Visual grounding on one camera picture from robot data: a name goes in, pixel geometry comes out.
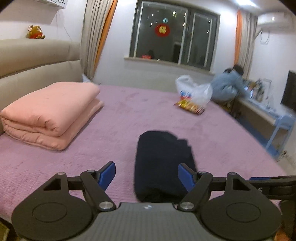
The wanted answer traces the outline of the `person in blue jacket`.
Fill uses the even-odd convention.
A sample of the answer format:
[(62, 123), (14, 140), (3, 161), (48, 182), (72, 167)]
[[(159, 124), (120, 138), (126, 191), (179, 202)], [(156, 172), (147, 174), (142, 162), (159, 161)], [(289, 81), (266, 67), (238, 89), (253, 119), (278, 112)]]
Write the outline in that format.
[(243, 82), (244, 69), (235, 64), (223, 73), (216, 75), (211, 81), (213, 89), (212, 100), (214, 102), (229, 102), (236, 97), (250, 97), (250, 92), (245, 90)]

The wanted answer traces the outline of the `beige padded headboard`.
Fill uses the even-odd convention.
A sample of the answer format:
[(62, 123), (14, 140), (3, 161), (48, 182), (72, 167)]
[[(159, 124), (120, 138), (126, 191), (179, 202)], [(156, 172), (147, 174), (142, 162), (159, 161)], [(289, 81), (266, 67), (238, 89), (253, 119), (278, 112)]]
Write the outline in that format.
[(1, 40), (1, 109), (55, 82), (82, 82), (82, 73), (78, 42)]

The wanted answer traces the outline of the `folded pink blanket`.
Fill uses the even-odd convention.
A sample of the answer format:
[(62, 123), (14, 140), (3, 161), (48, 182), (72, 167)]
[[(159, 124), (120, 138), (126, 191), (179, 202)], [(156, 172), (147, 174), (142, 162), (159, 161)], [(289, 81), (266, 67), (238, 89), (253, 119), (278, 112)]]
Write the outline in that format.
[(56, 82), (31, 92), (1, 111), (4, 132), (27, 144), (62, 151), (103, 107), (99, 86)]

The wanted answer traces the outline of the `left beige orange curtain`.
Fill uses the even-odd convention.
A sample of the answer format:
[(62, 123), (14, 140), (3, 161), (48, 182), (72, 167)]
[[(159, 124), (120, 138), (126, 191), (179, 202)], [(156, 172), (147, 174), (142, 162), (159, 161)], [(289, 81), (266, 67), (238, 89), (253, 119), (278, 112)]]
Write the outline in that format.
[(81, 38), (83, 73), (93, 79), (104, 48), (117, 0), (87, 1)]

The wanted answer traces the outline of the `white air conditioner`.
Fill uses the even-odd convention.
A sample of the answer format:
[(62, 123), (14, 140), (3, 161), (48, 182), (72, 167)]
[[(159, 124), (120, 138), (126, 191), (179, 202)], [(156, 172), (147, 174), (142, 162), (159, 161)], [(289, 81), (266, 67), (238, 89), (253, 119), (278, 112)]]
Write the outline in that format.
[(293, 17), (286, 12), (265, 13), (258, 16), (257, 27), (263, 31), (290, 31), (293, 29)]

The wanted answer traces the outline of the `right beige orange curtain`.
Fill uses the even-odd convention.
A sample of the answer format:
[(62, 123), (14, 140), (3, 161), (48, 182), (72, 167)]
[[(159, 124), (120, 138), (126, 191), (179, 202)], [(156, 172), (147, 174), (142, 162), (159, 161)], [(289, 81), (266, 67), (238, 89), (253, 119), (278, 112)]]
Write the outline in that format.
[(244, 78), (248, 78), (250, 73), (256, 29), (257, 16), (242, 9), (238, 10), (234, 64), (238, 64), (244, 69)]

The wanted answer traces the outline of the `dark window with frame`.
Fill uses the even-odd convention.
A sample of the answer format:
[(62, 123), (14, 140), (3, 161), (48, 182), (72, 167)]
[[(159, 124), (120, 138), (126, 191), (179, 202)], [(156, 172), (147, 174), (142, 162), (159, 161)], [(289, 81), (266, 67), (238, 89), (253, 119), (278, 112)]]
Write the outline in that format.
[(137, 1), (129, 56), (210, 71), (219, 20), (201, 8)]

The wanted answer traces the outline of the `white plastic shopping bag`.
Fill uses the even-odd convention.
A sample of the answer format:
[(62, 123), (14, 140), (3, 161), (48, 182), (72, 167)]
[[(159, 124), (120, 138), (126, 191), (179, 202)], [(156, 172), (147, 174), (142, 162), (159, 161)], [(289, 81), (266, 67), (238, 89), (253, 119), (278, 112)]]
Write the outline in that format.
[(211, 100), (213, 88), (210, 83), (196, 84), (189, 75), (182, 75), (175, 80), (176, 89), (181, 100), (205, 107)]

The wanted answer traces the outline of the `red yellow snack package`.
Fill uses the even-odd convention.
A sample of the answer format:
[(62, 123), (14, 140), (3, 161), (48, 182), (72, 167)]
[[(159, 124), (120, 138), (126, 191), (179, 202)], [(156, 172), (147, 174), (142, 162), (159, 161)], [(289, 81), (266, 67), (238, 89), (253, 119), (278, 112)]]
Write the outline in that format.
[(196, 115), (201, 115), (205, 111), (204, 107), (196, 105), (188, 99), (181, 99), (180, 101), (175, 103), (175, 106), (178, 106), (179, 108)]

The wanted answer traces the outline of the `purple bed cover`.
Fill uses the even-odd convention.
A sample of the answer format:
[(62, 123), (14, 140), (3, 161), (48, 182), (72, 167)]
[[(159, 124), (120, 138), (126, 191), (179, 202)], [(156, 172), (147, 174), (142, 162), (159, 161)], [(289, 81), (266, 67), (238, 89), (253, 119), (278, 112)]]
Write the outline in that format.
[(108, 196), (115, 203), (136, 202), (137, 141), (150, 130), (186, 139), (197, 169), (214, 176), (236, 172), (248, 179), (285, 174), (261, 144), (213, 102), (203, 114), (194, 115), (176, 106), (176, 93), (106, 85), (100, 89), (104, 108), (64, 151), (1, 136), (1, 218), (10, 221), (13, 209), (56, 173), (78, 176), (109, 161), (116, 164), (116, 176)]

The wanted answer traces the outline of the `beige orange curtain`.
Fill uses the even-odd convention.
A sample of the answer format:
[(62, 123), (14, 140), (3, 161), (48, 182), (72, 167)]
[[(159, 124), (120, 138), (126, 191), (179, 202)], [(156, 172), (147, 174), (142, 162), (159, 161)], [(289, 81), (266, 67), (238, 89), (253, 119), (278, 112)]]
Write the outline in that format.
[(257, 16), (242, 9), (238, 10), (234, 64), (238, 64), (244, 69), (244, 78), (248, 78), (250, 73), (256, 29)]
[(81, 38), (83, 73), (93, 79), (104, 48), (117, 0), (87, 1)]

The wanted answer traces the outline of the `black television screen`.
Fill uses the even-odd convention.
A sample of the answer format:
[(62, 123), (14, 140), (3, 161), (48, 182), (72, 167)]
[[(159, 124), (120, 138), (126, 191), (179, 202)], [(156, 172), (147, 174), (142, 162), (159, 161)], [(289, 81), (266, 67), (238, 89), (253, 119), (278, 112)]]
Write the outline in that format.
[(296, 110), (296, 73), (293, 71), (288, 72), (281, 104), (294, 111)]

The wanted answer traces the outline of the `navy hoodie with white stripes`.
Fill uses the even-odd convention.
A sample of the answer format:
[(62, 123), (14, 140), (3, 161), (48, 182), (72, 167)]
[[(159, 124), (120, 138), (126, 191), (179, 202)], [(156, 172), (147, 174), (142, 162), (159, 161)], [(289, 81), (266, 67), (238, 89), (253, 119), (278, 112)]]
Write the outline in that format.
[(134, 192), (140, 202), (178, 204), (187, 190), (178, 166), (197, 171), (191, 146), (169, 132), (147, 131), (139, 136), (135, 156)]

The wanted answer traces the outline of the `orange plush toy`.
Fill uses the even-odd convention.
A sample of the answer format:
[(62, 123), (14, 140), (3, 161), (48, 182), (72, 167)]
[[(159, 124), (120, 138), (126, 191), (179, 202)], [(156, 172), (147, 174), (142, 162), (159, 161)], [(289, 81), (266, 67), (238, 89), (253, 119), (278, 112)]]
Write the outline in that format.
[(43, 31), (40, 26), (38, 25), (30, 25), (28, 27), (28, 33), (26, 35), (26, 38), (28, 39), (45, 39), (45, 35), (43, 34)]

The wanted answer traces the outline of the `long desk with blue legs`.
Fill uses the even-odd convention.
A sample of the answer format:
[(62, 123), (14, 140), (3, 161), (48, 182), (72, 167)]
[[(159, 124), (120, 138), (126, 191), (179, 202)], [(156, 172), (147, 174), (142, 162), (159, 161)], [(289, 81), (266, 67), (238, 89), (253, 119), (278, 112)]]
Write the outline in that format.
[(273, 105), (271, 80), (244, 80), (244, 86), (250, 95), (234, 101), (231, 115), (278, 160), (285, 155), (285, 144), (295, 126), (295, 112), (282, 104)]

